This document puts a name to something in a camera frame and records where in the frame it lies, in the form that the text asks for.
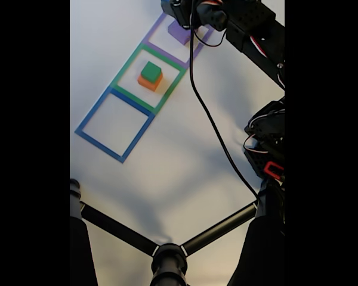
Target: purple square outline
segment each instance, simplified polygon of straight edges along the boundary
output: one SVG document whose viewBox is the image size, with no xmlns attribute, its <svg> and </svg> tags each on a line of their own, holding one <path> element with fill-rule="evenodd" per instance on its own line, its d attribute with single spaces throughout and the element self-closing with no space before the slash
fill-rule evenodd
<svg viewBox="0 0 358 286">
<path fill-rule="evenodd" d="M 161 55 L 164 55 L 166 58 L 169 58 L 170 60 L 172 60 L 173 62 L 181 65 L 182 67 L 184 67 L 185 69 L 189 68 L 190 66 L 190 59 L 184 63 L 181 60 L 179 60 L 178 58 L 175 58 L 173 55 L 169 54 L 168 52 L 162 50 L 160 47 L 154 45 L 153 43 L 149 42 L 149 39 L 151 38 L 152 34 L 154 34 L 154 32 L 156 31 L 156 29 L 159 27 L 159 25 L 163 22 L 163 20 L 165 19 L 165 17 L 168 16 L 165 13 L 162 13 L 159 18 L 156 20 L 155 24 L 152 26 L 152 28 L 150 29 L 150 31 L 147 33 L 147 35 L 143 38 L 142 43 L 144 43 L 146 46 L 151 47 L 151 49 L 154 49 L 155 51 L 157 51 L 158 53 L 160 53 Z M 209 38 L 209 36 L 211 35 L 211 33 L 214 31 L 212 27 L 207 26 L 207 28 L 209 29 L 208 32 L 206 32 L 206 34 L 204 35 L 204 37 L 202 38 L 202 40 L 204 42 L 206 42 Z M 196 49 L 193 51 L 193 58 L 195 59 L 197 57 L 197 55 L 200 53 L 201 49 L 203 48 L 203 44 L 199 43 L 196 47 Z"/>
</svg>

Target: blue tape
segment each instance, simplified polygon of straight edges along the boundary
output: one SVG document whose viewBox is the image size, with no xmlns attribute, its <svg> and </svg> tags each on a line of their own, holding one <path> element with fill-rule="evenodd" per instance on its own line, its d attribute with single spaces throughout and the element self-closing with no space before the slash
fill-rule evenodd
<svg viewBox="0 0 358 286">
<path fill-rule="evenodd" d="M 82 129 L 77 128 L 77 130 L 75 130 L 75 134 L 81 136 L 83 139 L 85 139 L 86 141 L 92 143 L 94 146 L 96 146 L 98 149 L 104 151 L 106 154 L 112 156 L 114 159 L 120 161 L 121 163 L 123 163 L 125 161 L 125 159 L 123 157 L 121 157 L 120 155 L 118 155 L 117 153 L 115 153 L 114 151 L 110 150 L 109 148 L 107 148 L 105 145 L 99 143 L 97 140 L 95 140 L 93 137 L 87 135 L 84 131 L 82 131 Z"/>
<path fill-rule="evenodd" d="M 130 143 L 129 147 L 127 147 L 126 151 L 124 152 L 122 158 L 124 159 L 124 161 L 126 160 L 126 158 L 129 156 L 130 152 L 132 151 L 132 149 L 134 149 L 135 145 L 137 145 L 139 139 L 141 139 L 143 133 L 146 131 L 146 129 L 150 126 L 151 122 L 154 120 L 155 115 L 153 113 L 150 113 L 149 118 L 147 119 L 147 121 L 144 123 L 144 125 L 142 126 L 141 130 L 139 130 L 137 136 L 135 136 L 135 138 L 132 140 L 132 142 Z"/>
<path fill-rule="evenodd" d="M 146 116 L 150 116 L 151 111 L 145 109 L 143 106 L 137 104 L 134 100 L 131 100 L 130 98 L 128 98 L 126 95 L 124 95 L 123 93 L 115 90 L 115 89 L 111 89 L 110 93 L 115 95 L 116 97 L 118 97 L 119 99 L 125 101 L 126 103 L 128 103 L 129 105 L 131 105 L 132 107 L 134 107 L 135 109 L 139 110 L 140 112 L 142 112 L 144 115 Z"/>
<path fill-rule="evenodd" d="M 86 124 L 89 122 L 90 118 L 92 118 L 92 116 L 94 115 L 94 113 L 97 111 L 97 109 L 99 108 L 99 106 L 102 104 L 102 102 L 106 99 L 107 95 L 109 94 L 109 92 L 112 90 L 111 87 L 107 87 L 107 89 L 105 89 L 105 91 L 103 92 L 103 94 L 99 97 L 99 99 L 97 100 L 97 102 L 94 104 L 93 108 L 90 109 L 89 113 L 86 115 L 86 117 L 83 119 L 83 121 L 81 122 L 81 124 L 77 127 L 78 129 L 83 129 Z"/>
</svg>

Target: tripod leg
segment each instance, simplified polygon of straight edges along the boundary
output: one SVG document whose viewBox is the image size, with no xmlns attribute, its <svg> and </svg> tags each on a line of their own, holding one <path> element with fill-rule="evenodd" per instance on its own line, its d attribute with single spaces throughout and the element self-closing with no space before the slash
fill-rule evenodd
<svg viewBox="0 0 358 286">
<path fill-rule="evenodd" d="M 70 286 L 98 286 L 88 229 L 82 221 L 76 180 L 70 179 Z"/>
<path fill-rule="evenodd" d="M 284 224 L 273 184 L 263 182 L 256 218 L 246 233 L 239 264 L 228 286 L 284 285 Z"/>
</svg>

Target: cube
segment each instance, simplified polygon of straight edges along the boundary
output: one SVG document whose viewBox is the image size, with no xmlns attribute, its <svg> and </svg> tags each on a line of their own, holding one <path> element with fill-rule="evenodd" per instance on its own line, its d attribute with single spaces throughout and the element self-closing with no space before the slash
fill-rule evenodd
<svg viewBox="0 0 358 286">
<path fill-rule="evenodd" d="M 176 38 L 182 45 L 185 45 L 190 40 L 191 31 L 182 28 L 177 21 L 173 21 L 168 26 L 168 33 Z"/>
<path fill-rule="evenodd" d="M 151 91 L 155 91 L 162 78 L 162 69 L 149 61 L 139 75 L 138 83 Z"/>
<path fill-rule="evenodd" d="M 162 69 L 158 67 L 157 65 L 153 64 L 151 61 L 149 61 L 143 68 L 141 72 L 141 76 L 144 79 L 147 79 L 150 83 L 155 84 L 155 82 L 159 79 L 161 76 Z"/>
</svg>

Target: red component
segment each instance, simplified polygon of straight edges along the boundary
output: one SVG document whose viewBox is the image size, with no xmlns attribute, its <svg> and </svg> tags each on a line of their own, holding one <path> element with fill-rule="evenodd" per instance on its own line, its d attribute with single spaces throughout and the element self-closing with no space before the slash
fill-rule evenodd
<svg viewBox="0 0 358 286">
<path fill-rule="evenodd" d="M 268 161 L 268 163 L 266 164 L 266 166 L 265 166 L 265 168 L 264 168 L 264 172 L 266 172 L 266 174 L 268 174 L 268 175 L 274 177 L 274 178 L 277 179 L 277 180 L 280 180 L 281 177 L 280 177 L 279 175 L 277 175 L 277 174 L 273 173 L 271 170 L 269 170 L 269 167 L 270 167 L 270 166 L 276 167 L 276 168 L 278 168 L 278 169 L 281 170 L 281 171 L 284 171 L 284 168 L 283 168 L 282 166 L 276 164 L 276 163 L 273 162 L 273 161 Z"/>
</svg>

